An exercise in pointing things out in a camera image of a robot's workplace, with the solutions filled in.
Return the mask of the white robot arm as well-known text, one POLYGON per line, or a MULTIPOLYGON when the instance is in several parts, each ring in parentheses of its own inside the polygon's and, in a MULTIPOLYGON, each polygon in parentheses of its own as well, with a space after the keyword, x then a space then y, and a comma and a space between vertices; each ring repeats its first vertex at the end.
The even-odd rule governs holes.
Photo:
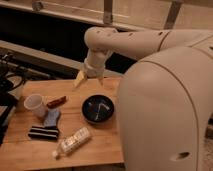
POLYGON ((114 53, 136 61, 115 103, 126 171, 204 171, 213 116, 213 30, 91 27, 84 42, 88 54, 77 84, 101 78, 114 53))

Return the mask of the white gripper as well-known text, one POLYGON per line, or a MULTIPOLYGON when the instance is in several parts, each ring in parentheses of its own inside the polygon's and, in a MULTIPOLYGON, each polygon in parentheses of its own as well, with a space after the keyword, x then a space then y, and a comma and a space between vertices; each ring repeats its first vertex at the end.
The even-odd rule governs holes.
POLYGON ((89 50, 84 60, 84 68, 80 70, 74 81, 74 87, 79 87, 89 78, 98 78, 99 83, 103 86, 106 61, 112 56, 111 51, 93 51, 89 50))

